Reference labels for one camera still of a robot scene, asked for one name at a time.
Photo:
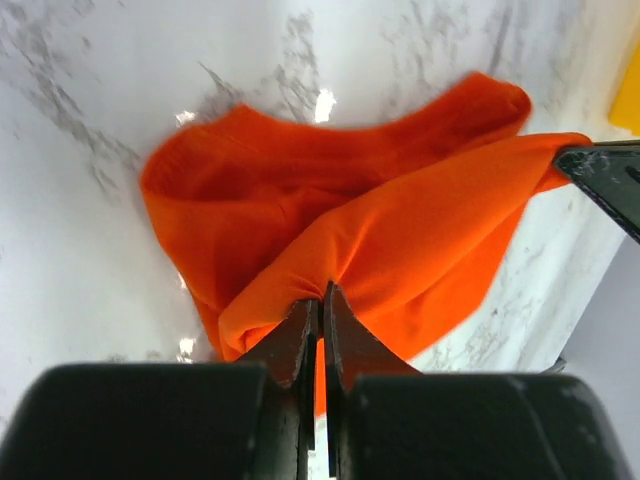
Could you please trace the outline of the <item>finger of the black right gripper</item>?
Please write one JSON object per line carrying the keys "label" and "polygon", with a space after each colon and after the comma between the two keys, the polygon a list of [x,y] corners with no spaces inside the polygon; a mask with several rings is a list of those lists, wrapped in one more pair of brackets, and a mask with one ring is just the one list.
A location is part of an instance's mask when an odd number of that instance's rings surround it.
{"label": "finger of the black right gripper", "polygon": [[567,147],[553,164],[639,243],[639,146]]}

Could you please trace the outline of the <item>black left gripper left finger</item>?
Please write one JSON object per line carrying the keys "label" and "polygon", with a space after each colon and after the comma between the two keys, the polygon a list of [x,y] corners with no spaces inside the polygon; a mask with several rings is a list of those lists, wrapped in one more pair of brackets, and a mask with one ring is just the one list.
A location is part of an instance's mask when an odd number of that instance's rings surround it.
{"label": "black left gripper left finger", "polygon": [[318,340],[318,301],[296,301],[285,318],[236,363],[264,366],[284,389],[301,383],[313,389]]}

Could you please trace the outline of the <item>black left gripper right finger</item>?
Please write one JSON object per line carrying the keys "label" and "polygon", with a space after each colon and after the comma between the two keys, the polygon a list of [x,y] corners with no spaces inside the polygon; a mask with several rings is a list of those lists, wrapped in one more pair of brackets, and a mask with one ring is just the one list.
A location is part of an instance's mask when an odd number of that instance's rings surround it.
{"label": "black left gripper right finger", "polygon": [[322,329],[327,394],[347,395],[361,376],[420,375],[364,326],[334,282],[323,299]]}

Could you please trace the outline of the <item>yellow plastic tray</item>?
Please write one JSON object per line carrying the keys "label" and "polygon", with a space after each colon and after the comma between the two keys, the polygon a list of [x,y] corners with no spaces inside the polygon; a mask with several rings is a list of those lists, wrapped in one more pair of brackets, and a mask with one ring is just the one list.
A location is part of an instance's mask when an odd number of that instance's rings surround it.
{"label": "yellow plastic tray", "polygon": [[628,130],[633,136],[638,136],[640,129],[639,106],[640,47],[636,45],[613,100],[608,120],[613,126]]}

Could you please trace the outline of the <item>orange t shirt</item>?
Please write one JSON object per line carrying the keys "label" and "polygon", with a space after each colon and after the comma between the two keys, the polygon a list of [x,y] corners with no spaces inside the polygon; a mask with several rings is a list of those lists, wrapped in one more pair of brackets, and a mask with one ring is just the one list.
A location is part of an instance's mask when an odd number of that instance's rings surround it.
{"label": "orange t shirt", "polygon": [[519,87],[472,73],[420,110],[360,130],[239,105],[182,129],[140,188],[210,343],[234,361],[302,299],[338,284],[409,360],[481,305],[529,200],[579,133],[525,135]]}

